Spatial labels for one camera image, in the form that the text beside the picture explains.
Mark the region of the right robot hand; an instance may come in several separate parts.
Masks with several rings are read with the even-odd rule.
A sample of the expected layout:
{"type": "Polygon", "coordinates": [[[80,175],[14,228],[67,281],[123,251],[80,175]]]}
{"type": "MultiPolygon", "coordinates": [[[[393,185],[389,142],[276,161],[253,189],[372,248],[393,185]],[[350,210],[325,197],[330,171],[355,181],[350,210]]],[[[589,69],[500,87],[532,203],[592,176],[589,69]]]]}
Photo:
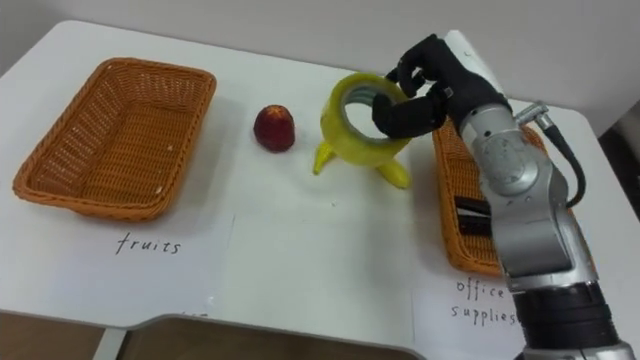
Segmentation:
{"type": "Polygon", "coordinates": [[[467,70],[435,34],[407,50],[386,79],[398,84],[408,97],[396,104],[383,94],[373,99],[373,122],[392,139],[428,134],[442,127],[447,119],[459,126],[483,106],[511,108],[504,95],[485,78],[467,70]]]}

